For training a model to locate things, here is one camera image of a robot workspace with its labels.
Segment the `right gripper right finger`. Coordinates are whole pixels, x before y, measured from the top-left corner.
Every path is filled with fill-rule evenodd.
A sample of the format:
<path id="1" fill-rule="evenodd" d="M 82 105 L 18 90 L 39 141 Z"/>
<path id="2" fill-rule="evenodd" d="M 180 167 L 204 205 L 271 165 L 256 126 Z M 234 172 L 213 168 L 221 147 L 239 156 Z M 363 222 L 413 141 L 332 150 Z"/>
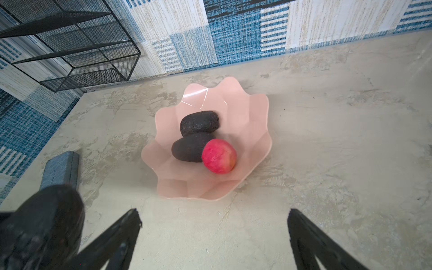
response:
<path id="1" fill-rule="evenodd" d="M 327 270 L 366 269 L 298 209 L 290 210 L 288 231 L 299 270 L 319 270 L 318 261 Z"/>

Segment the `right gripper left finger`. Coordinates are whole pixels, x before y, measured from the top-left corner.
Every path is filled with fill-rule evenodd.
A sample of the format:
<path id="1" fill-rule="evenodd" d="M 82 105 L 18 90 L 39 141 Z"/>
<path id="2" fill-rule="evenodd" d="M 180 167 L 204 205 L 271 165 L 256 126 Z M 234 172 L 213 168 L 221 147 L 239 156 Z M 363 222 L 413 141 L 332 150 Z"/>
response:
<path id="1" fill-rule="evenodd" d="M 62 270 L 127 270 L 132 260 L 142 227 L 137 209 L 130 209 L 106 229 L 78 255 L 60 268 Z"/>

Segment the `dark avocado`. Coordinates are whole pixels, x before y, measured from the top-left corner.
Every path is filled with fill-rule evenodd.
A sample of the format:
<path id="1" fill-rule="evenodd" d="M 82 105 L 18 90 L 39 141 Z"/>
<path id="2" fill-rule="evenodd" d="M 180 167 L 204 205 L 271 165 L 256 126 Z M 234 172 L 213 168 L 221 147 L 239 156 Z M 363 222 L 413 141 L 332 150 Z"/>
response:
<path id="1" fill-rule="evenodd" d="M 206 132 L 213 133 L 219 128 L 219 116 L 213 111 L 200 111 L 185 116 L 180 122 L 180 131 L 183 137 Z"/>
<path id="2" fill-rule="evenodd" d="M 78 191 L 54 185 L 1 213 L 1 269 L 58 270 L 78 253 L 85 219 Z"/>
<path id="3" fill-rule="evenodd" d="M 204 147 L 215 138 L 215 135 L 206 132 L 188 135 L 173 143 L 172 155 L 183 162 L 202 163 Z"/>

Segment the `red apple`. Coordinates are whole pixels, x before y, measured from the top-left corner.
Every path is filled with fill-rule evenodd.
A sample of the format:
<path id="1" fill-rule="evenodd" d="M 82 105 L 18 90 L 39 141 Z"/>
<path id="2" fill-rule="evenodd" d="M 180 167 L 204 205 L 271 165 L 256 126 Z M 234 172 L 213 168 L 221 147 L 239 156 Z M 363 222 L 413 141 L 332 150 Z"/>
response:
<path id="1" fill-rule="evenodd" d="M 216 138 L 205 145 L 201 158 L 204 166 L 211 172 L 227 174 L 237 163 L 237 152 L 227 141 Z"/>

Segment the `pink scalloped fruit bowl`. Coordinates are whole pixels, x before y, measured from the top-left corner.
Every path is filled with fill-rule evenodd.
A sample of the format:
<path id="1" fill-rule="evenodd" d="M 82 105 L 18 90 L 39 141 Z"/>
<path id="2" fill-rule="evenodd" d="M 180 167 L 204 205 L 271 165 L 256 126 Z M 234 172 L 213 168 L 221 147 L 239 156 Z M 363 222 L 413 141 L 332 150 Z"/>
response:
<path id="1" fill-rule="evenodd" d="M 233 191 L 271 150 L 269 106 L 233 77 L 213 88 L 188 85 L 178 105 L 156 113 L 155 140 L 141 154 L 159 195 L 210 201 Z"/>

